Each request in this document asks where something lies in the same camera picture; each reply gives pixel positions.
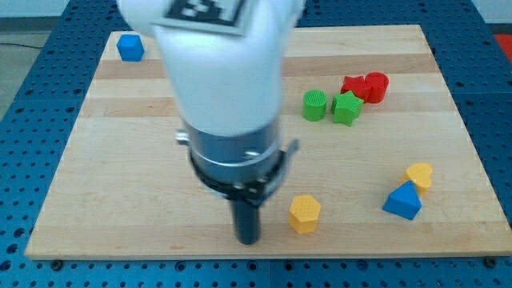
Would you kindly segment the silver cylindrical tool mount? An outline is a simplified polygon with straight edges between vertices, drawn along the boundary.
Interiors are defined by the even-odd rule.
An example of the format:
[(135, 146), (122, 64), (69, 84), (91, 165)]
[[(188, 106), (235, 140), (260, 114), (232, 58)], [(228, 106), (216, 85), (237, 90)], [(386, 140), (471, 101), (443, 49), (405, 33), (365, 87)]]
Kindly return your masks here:
[(286, 150), (281, 149), (277, 120), (235, 136), (208, 134), (185, 123), (175, 139), (187, 147), (194, 172), (208, 190), (253, 207), (261, 206), (279, 189), (299, 148), (299, 140), (294, 139)]

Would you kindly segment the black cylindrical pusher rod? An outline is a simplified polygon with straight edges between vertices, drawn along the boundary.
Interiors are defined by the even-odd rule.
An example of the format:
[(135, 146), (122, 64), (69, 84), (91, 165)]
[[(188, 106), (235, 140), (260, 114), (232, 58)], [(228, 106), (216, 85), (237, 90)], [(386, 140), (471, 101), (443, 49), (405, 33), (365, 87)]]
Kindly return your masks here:
[(261, 233), (259, 208), (242, 200), (231, 201), (230, 207), (237, 240), (244, 245), (256, 243)]

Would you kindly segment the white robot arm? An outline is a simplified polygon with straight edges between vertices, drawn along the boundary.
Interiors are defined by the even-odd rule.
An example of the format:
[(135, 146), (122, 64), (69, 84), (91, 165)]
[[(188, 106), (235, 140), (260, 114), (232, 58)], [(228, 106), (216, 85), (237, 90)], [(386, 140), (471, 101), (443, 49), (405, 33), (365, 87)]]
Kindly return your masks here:
[(156, 41), (207, 189), (231, 204), (235, 233), (260, 236), (260, 206), (281, 185), (298, 143), (282, 146), (282, 59), (303, 0), (120, 0), (121, 16)]

